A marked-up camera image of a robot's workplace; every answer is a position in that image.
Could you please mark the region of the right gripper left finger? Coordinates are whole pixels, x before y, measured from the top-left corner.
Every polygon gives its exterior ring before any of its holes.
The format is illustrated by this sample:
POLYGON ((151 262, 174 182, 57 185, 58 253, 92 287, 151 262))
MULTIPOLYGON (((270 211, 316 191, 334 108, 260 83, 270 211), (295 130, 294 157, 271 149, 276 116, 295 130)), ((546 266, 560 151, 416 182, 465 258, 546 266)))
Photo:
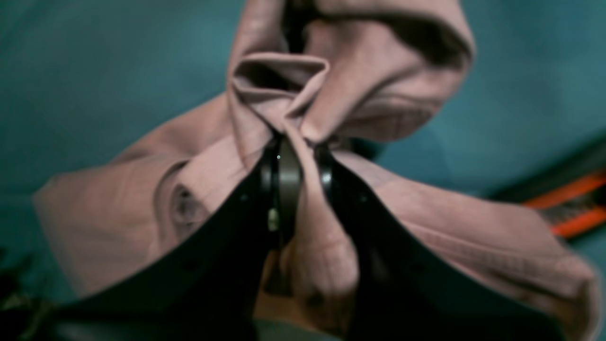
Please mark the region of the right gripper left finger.
POLYGON ((183 244, 102 293, 58 309, 50 341, 257 341, 252 321, 268 251, 281 240, 271 222, 278 179, 297 168, 284 137, 183 244))

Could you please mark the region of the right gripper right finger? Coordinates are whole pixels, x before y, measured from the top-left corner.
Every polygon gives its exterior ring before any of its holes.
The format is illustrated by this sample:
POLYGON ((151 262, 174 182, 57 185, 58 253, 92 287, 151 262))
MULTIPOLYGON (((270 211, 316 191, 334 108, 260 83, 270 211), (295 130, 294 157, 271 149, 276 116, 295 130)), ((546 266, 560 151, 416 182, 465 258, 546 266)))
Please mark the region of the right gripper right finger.
POLYGON ((554 319, 481 285, 437 257, 369 185, 315 151, 321 183, 360 270, 348 341, 562 341, 554 319))

